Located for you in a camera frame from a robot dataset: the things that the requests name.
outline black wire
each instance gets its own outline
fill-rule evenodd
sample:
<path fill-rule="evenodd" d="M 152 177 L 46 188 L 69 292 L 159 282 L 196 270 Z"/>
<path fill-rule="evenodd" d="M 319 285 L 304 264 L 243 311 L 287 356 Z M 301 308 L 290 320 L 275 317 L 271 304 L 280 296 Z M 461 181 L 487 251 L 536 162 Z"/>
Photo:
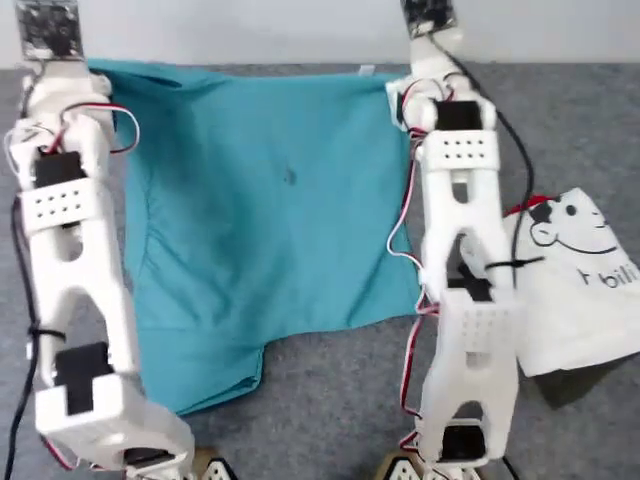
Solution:
<path fill-rule="evenodd" d="M 449 60 L 451 60 L 451 62 L 456 67 L 458 67 L 458 69 L 460 69 L 460 71 L 469 79 L 469 81 L 471 82 L 471 86 L 480 95 L 482 95 L 484 98 L 486 98 L 491 103 L 493 103 L 494 106 L 496 106 L 496 113 L 498 115 L 498 120 L 500 121 L 500 123 L 502 123 L 502 125 L 504 126 L 505 130 L 507 131 L 507 133 L 513 139 L 513 142 L 516 144 L 516 147 L 518 148 L 518 151 L 520 152 L 520 155 L 522 156 L 522 160 L 524 161 L 524 166 L 525 166 L 526 174 L 527 174 L 527 180 L 526 180 L 525 191 L 524 191 L 524 194 L 522 195 L 522 200 L 520 202 L 520 211 L 518 212 L 518 217 L 516 218 L 516 225 L 515 225 L 515 230 L 513 231 L 513 238 L 511 240 L 511 262 L 512 262 L 512 265 L 513 265 L 513 267 L 512 267 L 513 286 L 514 286 L 514 288 L 517 288 L 517 286 L 518 286 L 518 275 L 517 275 L 518 270 L 517 270 L 517 267 L 515 267 L 515 265 L 517 265 L 518 239 L 520 238 L 520 229 L 522 227 L 522 221 L 524 220 L 524 215 L 525 215 L 525 213 L 527 211 L 527 208 L 529 206 L 529 200 L 531 199 L 531 196 L 533 195 L 533 187 L 534 187 L 534 184 L 535 184 L 535 169 L 533 167 L 533 162 L 531 161 L 531 157 L 529 156 L 529 152 L 527 151 L 527 148 L 525 147 L 524 142 L 522 141 L 522 138 L 520 138 L 520 135 L 518 135 L 518 132 L 516 132 L 515 128 L 513 128 L 513 125 L 511 125 L 511 122 L 507 119 L 507 117 L 505 117 L 505 115 L 498 109 L 496 103 L 491 99 L 491 97 L 489 96 L 487 91 L 480 84 L 480 82 L 476 79 L 476 77 L 473 76 L 473 74 L 469 71 L 469 69 L 460 60 L 458 60 L 455 56 L 453 56 L 451 53 L 449 53 L 447 51 L 447 49 L 445 49 L 442 45 L 440 45 L 435 40 L 433 34 L 430 34 L 429 37 L 431 38 L 431 41 L 433 42 L 435 47 L 438 50 L 440 50 L 440 52 L 442 52 L 444 55 L 446 55 L 449 58 Z"/>
<path fill-rule="evenodd" d="M 502 457 L 502 463 L 504 463 L 504 466 L 507 467 L 507 470 L 509 470 L 509 473 L 513 477 L 513 480 L 520 480 L 520 475 L 518 475 L 518 471 L 511 464 L 511 462 L 509 461 L 506 455 Z"/>
<path fill-rule="evenodd" d="M 36 314 L 36 307 L 33 301 L 33 289 L 31 287 L 31 281 L 29 279 L 29 272 L 27 269 L 27 262 L 23 251 L 26 242 L 24 241 L 24 234 L 22 233 L 21 225 L 22 222 L 20 221 L 21 210 L 20 198 L 16 196 L 15 200 L 13 201 L 13 206 L 11 207 L 11 238 L 13 240 L 13 248 L 18 260 L 20 276 L 22 278 L 22 283 L 27 300 L 27 309 L 29 312 L 29 327 L 37 329 L 39 324 L 38 316 Z M 29 361 L 27 377 L 24 381 L 24 386 L 22 387 L 22 393 L 20 395 L 18 406 L 13 415 L 13 420 L 11 421 L 11 429 L 9 430 L 9 448 L 7 450 L 7 460 L 4 469 L 4 480 L 10 480 L 13 473 L 13 465 L 16 457 L 16 444 L 18 440 L 18 430 L 20 429 L 20 423 L 22 422 L 22 417 L 24 416 L 24 412 L 27 408 L 29 397 L 33 392 L 33 379 L 35 377 L 36 368 L 38 366 L 40 342 L 38 341 L 39 337 L 37 335 L 33 335 L 32 339 L 33 341 L 31 343 L 31 360 Z"/>
<path fill-rule="evenodd" d="M 431 468 L 431 471 L 437 474 L 440 478 L 444 478 L 444 480 L 451 480 L 447 475 L 442 473 L 440 470 L 436 470 L 435 468 Z"/>

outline red wire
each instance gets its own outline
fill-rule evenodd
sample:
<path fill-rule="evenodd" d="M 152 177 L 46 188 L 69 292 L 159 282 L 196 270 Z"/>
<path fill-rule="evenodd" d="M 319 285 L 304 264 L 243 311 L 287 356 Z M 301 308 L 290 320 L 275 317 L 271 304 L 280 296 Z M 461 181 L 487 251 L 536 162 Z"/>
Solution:
<path fill-rule="evenodd" d="M 67 472 L 71 472 L 72 470 L 74 470 L 73 466 L 69 465 L 64 459 L 60 458 L 60 455 L 58 455 L 58 452 L 53 448 L 51 443 L 49 443 L 49 441 L 42 435 L 40 435 L 40 441 L 49 451 L 51 456 L 55 458 L 55 460 L 58 462 L 58 465 L 60 465 L 63 470 L 66 470 Z"/>

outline black cable tie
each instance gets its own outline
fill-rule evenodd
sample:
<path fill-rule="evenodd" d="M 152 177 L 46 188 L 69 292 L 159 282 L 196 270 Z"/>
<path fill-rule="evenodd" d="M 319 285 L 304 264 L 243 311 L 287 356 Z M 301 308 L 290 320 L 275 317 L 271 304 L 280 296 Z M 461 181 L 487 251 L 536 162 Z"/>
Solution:
<path fill-rule="evenodd" d="M 49 335 L 51 337 L 59 338 L 63 342 L 67 341 L 67 336 L 64 333 L 59 332 L 57 330 L 50 330 L 48 328 L 29 327 L 28 333 L 29 333 L 29 336 L 31 336 L 34 339 L 42 335 Z"/>
<path fill-rule="evenodd" d="M 516 259 L 513 261 L 509 260 L 505 262 L 495 262 L 495 263 L 489 263 L 485 265 L 484 269 L 491 270 L 492 268 L 498 268 L 498 267 L 522 268 L 526 265 L 529 265 L 530 263 L 541 262 L 542 260 L 544 260 L 544 257 L 534 257 L 526 260 Z"/>

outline white wall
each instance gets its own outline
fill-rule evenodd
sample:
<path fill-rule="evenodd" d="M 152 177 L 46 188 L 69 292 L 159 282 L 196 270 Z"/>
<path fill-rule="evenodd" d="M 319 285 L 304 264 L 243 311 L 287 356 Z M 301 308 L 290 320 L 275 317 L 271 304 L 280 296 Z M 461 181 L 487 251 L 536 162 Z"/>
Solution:
<path fill-rule="evenodd" d="M 85 53 L 185 64 L 406 62 L 400 0 L 79 0 Z M 640 60 L 638 0 L 455 0 L 466 57 Z M 0 0 L 0 68 L 20 60 Z"/>

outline fabric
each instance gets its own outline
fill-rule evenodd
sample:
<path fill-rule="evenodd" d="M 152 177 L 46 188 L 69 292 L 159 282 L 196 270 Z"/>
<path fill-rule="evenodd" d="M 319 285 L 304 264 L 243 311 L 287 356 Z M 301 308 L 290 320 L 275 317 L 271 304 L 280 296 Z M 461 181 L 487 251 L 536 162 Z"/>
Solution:
<path fill-rule="evenodd" d="M 230 400 L 257 387 L 272 340 L 413 312 L 416 273 L 385 249 L 408 169 L 390 76 L 92 67 L 142 128 L 125 264 L 152 400 L 179 413 Z M 132 139 L 125 117 L 118 134 Z"/>
<path fill-rule="evenodd" d="M 593 201 L 573 189 L 529 208 L 519 258 L 544 261 L 518 271 L 527 306 L 518 358 L 527 376 L 603 364 L 640 351 L 640 271 Z M 512 235 L 517 214 L 505 218 Z M 468 241 L 475 276 L 482 262 Z"/>

